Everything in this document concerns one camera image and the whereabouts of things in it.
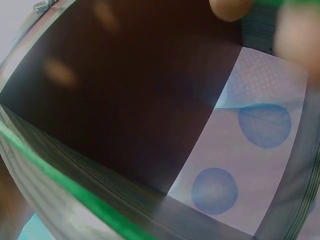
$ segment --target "striped edge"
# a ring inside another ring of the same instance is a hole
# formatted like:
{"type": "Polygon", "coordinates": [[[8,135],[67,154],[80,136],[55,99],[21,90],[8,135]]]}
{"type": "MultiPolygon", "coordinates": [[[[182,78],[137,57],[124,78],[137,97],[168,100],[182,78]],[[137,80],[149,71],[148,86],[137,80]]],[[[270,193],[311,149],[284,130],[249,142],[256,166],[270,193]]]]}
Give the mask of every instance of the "striped edge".
{"type": "Polygon", "coordinates": [[[298,208],[296,216],[283,240],[297,239],[310,211],[310,207],[316,197],[320,184],[320,146],[318,147],[315,162],[311,171],[311,176],[303,196],[302,202],[298,208]]]}
{"type": "Polygon", "coordinates": [[[155,240],[139,227],[131,223],[127,218],[109,206],[96,195],[71,180],[60,171],[52,167],[37,154],[35,154],[23,141],[18,138],[5,124],[0,121],[0,134],[3,135],[22,155],[32,164],[36,165],[44,174],[66,189],[87,207],[99,219],[116,231],[126,240],[155,240]]]}

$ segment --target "blue dot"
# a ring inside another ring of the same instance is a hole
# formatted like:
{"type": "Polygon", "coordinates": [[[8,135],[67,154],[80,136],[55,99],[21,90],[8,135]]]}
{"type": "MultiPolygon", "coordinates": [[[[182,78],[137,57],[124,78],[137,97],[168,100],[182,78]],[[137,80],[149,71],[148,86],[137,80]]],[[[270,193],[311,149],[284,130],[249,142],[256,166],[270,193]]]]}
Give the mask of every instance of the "blue dot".
{"type": "Polygon", "coordinates": [[[309,214],[312,213],[312,211],[316,208],[316,205],[317,205],[317,196],[315,196],[315,199],[313,200],[313,203],[309,210],[309,214]]]}
{"type": "Polygon", "coordinates": [[[264,149],[280,146],[288,138],[291,130],[288,110],[274,104],[242,107],[238,120],[246,139],[264,149]]]}
{"type": "Polygon", "coordinates": [[[238,186],[232,175],[221,168],[208,168],[200,172],[192,185],[194,205],[208,215],[223,214],[238,199],[238,186]]]}

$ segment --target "dotted pattern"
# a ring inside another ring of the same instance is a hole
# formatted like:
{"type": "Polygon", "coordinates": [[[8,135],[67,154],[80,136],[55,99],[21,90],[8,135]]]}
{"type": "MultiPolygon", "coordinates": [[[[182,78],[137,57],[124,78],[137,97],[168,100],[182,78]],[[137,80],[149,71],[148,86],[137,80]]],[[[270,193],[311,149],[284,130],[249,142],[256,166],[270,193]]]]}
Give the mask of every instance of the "dotted pattern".
{"type": "Polygon", "coordinates": [[[306,71],[293,63],[242,48],[221,94],[223,100],[218,101],[216,107],[241,108],[260,103],[290,105],[301,102],[298,100],[304,98],[304,92],[293,82],[306,80],[306,75],[306,71]]]}
{"type": "MultiPolygon", "coordinates": [[[[291,132],[287,108],[292,107],[290,103],[303,103],[303,88],[292,84],[294,78],[307,80],[306,72],[274,56],[242,48],[216,107],[238,108],[239,127],[245,138],[259,148],[276,148],[291,132]],[[297,72],[291,74],[286,68],[296,68],[297,72]]],[[[196,208],[213,216],[231,209],[238,194],[236,180],[221,168],[201,171],[191,189],[196,208]]]]}

